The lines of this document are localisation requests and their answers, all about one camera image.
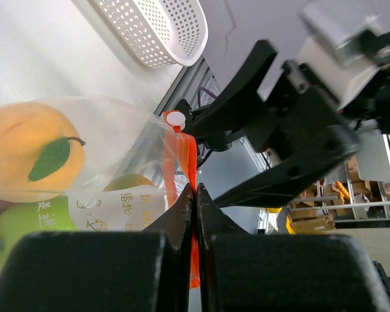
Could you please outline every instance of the white table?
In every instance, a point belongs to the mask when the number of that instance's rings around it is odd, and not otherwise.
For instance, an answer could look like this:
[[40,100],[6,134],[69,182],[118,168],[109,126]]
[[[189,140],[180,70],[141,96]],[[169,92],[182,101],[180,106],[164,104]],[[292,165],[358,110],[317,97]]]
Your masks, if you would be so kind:
[[149,69],[106,41],[71,0],[0,0],[0,105],[102,95],[153,112],[181,66]]

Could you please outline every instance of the fruit packaging bag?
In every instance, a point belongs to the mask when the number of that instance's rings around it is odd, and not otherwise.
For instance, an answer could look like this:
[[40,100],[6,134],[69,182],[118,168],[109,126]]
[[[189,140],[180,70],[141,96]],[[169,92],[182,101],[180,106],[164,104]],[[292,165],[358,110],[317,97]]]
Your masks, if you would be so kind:
[[33,231],[144,229],[188,183],[193,144],[107,97],[0,107],[0,271]]

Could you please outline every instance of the purple cable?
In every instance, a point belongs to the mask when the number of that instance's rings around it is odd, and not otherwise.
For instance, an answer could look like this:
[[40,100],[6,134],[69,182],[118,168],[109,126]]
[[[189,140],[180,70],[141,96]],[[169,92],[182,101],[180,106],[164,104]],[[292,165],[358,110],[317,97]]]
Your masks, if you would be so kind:
[[[217,96],[215,94],[213,94],[210,90],[208,90],[207,88],[204,88],[203,86],[200,86],[200,88],[198,89],[198,108],[201,107],[201,91],[204,91],[206,94],[211,96],[213,99],[217,98]],[[205,150],[206,150],[205,145],[203,145],[202,153],[201,153],[202,157],[205,156]]]

